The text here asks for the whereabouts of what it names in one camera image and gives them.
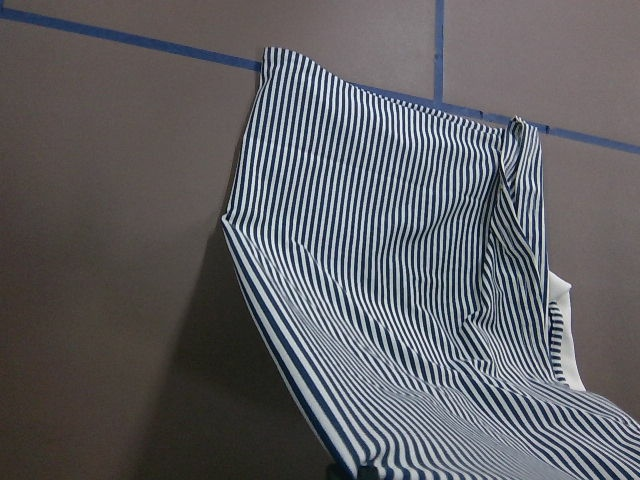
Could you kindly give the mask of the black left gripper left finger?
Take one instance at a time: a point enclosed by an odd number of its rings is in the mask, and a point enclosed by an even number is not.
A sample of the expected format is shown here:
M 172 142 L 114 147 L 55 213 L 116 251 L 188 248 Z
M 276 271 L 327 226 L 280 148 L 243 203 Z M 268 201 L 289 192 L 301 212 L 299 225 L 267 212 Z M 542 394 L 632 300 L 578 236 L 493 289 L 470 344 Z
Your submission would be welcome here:
M 325 471 L 326 480 L 350 480 L 350 473 L 338 464 L 330 464 Z

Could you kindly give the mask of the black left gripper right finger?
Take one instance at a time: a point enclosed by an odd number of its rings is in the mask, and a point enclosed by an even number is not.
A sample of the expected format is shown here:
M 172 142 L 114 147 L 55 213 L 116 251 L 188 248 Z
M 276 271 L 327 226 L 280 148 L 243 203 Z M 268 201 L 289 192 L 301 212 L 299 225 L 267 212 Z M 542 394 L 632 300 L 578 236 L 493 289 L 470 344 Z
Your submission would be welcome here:
M 357 470 L 357 480 L 379 480 L 379 473 L 375 466 L 363 465 Z

